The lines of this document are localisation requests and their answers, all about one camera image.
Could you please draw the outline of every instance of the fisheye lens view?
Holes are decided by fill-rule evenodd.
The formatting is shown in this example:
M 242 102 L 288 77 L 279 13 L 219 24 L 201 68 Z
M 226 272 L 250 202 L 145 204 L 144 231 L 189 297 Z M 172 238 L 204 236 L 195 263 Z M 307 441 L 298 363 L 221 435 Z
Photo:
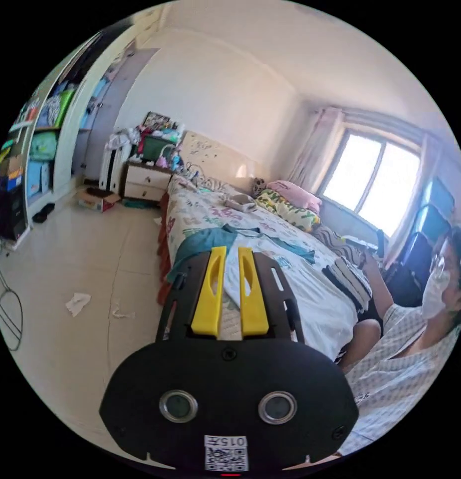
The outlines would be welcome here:
M 0 151 L 0 331 L 50 414 L 187 478 L 303 477 L 405 420 L 461 331 L 461 151 L 410 70 L 283 0 L 63 57 Z

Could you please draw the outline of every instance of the face mask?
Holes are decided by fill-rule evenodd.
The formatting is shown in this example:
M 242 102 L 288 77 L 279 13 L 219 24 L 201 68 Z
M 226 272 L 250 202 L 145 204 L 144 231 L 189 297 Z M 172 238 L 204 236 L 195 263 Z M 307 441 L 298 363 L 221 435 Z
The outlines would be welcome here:
M 441 313 L 447 307 L 442 301 L 442 294 L 450 283 L 450 273 L 448 271 L 438 271 L 434 269 L 429 277 L 427 286 L 425 286 L 424 297 L 422 300 L 422 317 L 430 319 Z

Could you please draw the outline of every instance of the camera lens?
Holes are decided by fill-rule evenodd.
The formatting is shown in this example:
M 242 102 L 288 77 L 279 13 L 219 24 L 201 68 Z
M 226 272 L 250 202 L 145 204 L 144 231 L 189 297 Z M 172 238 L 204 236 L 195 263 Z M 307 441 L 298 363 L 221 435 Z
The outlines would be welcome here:
M 196 417 L 197 401 L 185 391 L 168 391 L 159 400 L 159 410 L 173 423 L 186 423 Z
M 296 411 L 295 398 L 284 391 L 267 394 L 258 407 L 260 418 L 268 424 L 284 424 L 294 417 Z

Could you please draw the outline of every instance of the curtain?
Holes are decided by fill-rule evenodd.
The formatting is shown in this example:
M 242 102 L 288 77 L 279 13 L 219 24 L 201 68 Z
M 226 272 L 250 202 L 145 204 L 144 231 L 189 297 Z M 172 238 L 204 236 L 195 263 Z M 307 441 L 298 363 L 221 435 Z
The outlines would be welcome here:
M 421 145 L 425 132 L 411 123 L 395 118 L 385 113 L 361 110 L 359 108 L 342 107 L 345 123 L 370 126 L 376 130 L 392 133 L 393 135 Z
M 321 108 L 305 146 L 297 157 L 288 180 L 306 191 L 316 193 L 330 167 L 333 154 L 343 134 L 343 112 L 340 108 Z
M 443 152 L 443 143 L 434 136 L 425 133 L 423 136 L 420 165 L 417 173 L 417 181 L 412 191 L 412 196 L 405 214 L 397 230 L 390 238 L 387 252 L 384 258 L 385 268 L 388 268 L 397 260 L 399 254 L 407 242 L 412 231 L 415 216 L 420 208 L 422 191 L 431 180 L 439 165 Z

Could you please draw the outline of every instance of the paper scrap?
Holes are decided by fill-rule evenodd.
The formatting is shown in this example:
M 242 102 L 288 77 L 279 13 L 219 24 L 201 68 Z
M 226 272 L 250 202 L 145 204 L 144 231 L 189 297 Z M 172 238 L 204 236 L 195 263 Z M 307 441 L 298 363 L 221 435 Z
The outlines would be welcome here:
M 90 294 L 74 293 L 74 296 L 70 301 L 66 303 L 66 308 L 72 314 L 72 317 L 76 317 L 82 310 L 82 308 L 91 300 Z
M 115 318 L 130 318 L 130 319 L 135 319 L 136 318 L 136 313 L 123 314 L 123 313 L 119 312 L 120 309 L 121 309 L 121 307 L 119 305 L 119 301 L 116 301 L 114 309 L 112 310 L 112 315 Z

